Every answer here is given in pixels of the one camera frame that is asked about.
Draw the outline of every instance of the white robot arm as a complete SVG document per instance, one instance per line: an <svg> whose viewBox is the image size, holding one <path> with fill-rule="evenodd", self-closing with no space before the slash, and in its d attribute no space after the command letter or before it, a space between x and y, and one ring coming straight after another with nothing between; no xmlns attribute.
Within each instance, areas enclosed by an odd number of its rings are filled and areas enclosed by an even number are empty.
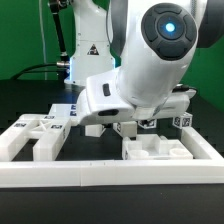
<svg viewBox="0 0 224 224"><path fill-rule="evenodd" d="M186 111L188 93L173 89L193 58L207 6L206 0L196 1L196 8L192 2L111 1L107 28L122 65L87 79L77 104L80 124L174 117Z"/></svg>

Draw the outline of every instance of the cable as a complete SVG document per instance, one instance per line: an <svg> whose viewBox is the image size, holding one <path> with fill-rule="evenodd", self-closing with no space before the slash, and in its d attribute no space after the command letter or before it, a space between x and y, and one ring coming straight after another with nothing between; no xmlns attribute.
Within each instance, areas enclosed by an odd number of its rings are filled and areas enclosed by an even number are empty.
<svg viewBox="0 0 224 224"><path fill-rule="evenodd" d="M191 86L188 86L188 85L178 85L173 89L173 93L187 92L188 90L195 90L196 92L198 92L198 90L195 87L191 87Z"/></svg>
<svg viewBox="0 0 224 224"><path fill-rule="evenodd" d="M48 63L48 64L39 64L39 65L34 65L34 66L31 66L31 67L28 67L28 68L25 68L24 70L20 71L19 73L13 75L10 79L11 80L17 80L22 74L30 71L30 70L33 70L33 69L37 69L37 68L45 68L45 67L56 67L57 64L56 63Z"/></svg>
<svg viewBox="0 0 224 224"><path fill-rule="evenodd" d="M47 54L46 54L46 41L45 41L45 34L44 34L42 0L39 0L39 17L40 17L41 38L42 38L42 44L43 44L43 57L44 57L44 63L46 64L47 63Z"/></svg>

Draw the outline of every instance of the black label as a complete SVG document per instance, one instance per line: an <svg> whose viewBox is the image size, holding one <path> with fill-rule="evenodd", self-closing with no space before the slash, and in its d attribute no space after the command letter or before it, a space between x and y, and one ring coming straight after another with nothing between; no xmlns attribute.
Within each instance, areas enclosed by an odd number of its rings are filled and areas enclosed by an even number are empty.
<svg viewBox="0 0 224 224"><path fill-rule="evenodd" d="M91 47L91 49L88 52L88 55L99 55L98 50L96 49L96 45L93 44L93 46Z"/></svg>
<svg viewBox="0 0 224 224"><path fill-rule="evenodd" d="M52 125L51 128L52 129L62 129L62 125Z"/></svg>
<svg viewBox="0 0 224 224"><path fill-rule="evenodd" d="M44 119L52 120L52 119L54 119L54 118L55 118L54 116L46 116Z"/></svg>
<svg viewBox="0 0 224 224"><path fill-rule="evenodd" d="M16 127L16 128L24 128L25 126L26 126L26 124L24 124L24 123L17 123L14 125L14 127Z"/></svg>

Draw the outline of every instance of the warning label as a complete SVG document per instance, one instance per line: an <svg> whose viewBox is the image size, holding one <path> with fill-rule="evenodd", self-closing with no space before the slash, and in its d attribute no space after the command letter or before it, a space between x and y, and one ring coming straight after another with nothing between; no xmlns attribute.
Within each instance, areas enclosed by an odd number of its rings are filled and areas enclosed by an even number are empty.
<svg viewBox="0 0 224 224"><path fill-rule="evenodd" d="M99 55L99 52L98 52L95 44L93 44L93 46L89 50L88 55Z"/></svg>

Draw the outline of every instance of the black surface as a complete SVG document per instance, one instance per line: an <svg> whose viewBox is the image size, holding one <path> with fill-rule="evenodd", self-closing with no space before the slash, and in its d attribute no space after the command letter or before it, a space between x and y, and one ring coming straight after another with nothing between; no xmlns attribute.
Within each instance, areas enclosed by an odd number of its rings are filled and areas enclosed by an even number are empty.
<svg viewBox="0 0 224 224"><path fill-rule="evenodd" d="M0 223L222 224L223 185L15 189L0 192Z"/></svg>
<svg viewBox="0 0 224 224"><path fill-rule="evenodd" d="M55 81L0 81L0 127L5 130L23 113L47 114L52 103L74 103L77 93ZM218 150L224 149L224 113L200 97L189 111L193 126ZM176 138L169 119L152 133ZM32 159L31 140L17 161ZM86 138L82 127L72 131L57 160L121 159L121 138L108 129L102 138ZM71 188L0 189L0 223L78 224L221 224L224 185L148 185Z"/></svg>

